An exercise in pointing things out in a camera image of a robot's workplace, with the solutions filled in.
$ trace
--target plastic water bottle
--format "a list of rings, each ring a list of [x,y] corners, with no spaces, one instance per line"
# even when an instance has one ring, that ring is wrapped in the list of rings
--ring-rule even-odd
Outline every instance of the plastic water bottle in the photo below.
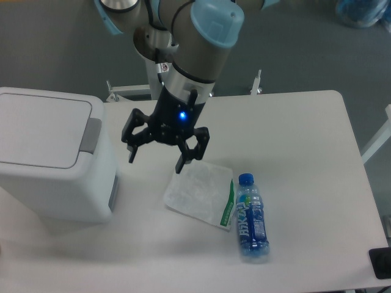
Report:
[[[262,198],[250,173],[239,176],[236,195],[239,244],[243,256],[259,258],[269,253]]]
[[[337,16],[352,27],[370,27],[383,16],[389,0],[338,0]]]

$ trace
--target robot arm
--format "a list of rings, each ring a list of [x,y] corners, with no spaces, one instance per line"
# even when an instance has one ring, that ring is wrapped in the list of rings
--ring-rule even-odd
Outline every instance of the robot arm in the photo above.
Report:
[[[194,128],[214,83],[235,45],[244,21],[243,10],[261,9],[263,0],[101,0],[112,21],[122,31],[139,26],[167,31],[178,43],[172,68],[156,107],[147,116],[133,109],[123,131],[122,141],[130,150],[132,163],[139,146],[153,140],[178,145],[181,156],[175,167],[201,160],[210,139],[208,129]],[[137,133],[138,126],[147,127]],[[190,149],[186,140],[195,136]]]

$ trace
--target blue bottle cap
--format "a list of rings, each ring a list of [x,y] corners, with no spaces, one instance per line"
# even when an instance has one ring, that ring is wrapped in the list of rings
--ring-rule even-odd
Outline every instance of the blue bottle cap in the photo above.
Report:
[[[254,184],[254,176],[251,173],[245,173],[239,176],[240,185],[251,185]]]

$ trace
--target gray floor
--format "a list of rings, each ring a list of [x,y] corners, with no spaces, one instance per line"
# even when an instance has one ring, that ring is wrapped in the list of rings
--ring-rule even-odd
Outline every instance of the gray floor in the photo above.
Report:
[[[245,94],[259,68],[265,93],[337,90],[362,148],[391,104],[391,35],[380,25],[341,25],[334,5],[281,0],[248,17],[216,94]],[[106,99],[107,79],[112,85],[147,83],[131,36],[111,36],[93,1],[0,2],[0,86]],[[366,169],[379,213],[391,214],[391,140]]]

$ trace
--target black object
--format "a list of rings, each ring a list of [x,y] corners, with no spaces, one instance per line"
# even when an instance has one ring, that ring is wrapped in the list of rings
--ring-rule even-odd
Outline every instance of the black object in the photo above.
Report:
[[[201,127],[194,129],[198,117],[205,105],[196,104],[198,97],[197,90],[190,92],[189,101],[185,103],[171,95],[166,87],[163,87],[158,103],[151,114],[145,115],[139,109],[133,109],[122,129],[122,142],[128,144],[130,151],[129,163],[132,163],[139,146],[157,141],[166,145],[178,145],[181,156],[175,166],[175,171],[179,174],[185,164],[193,159],[201,160],[208,145],[210,136],[208,128]],[[144,124],[148,126],[137,134],[133,131],[138,126]],[[197,145],[190,149],[186,140],[195,136]]]
[[[375,248],[369,251],[372,267],[378,279],[391,278],[391,248]]]
[[[383,293],[385,291],[387,291],[388,289],[390,289],[391,286],[387,286],[387,287],[384,287],[383,289],[381,289],[380,291],[378,291],[377,293]]]

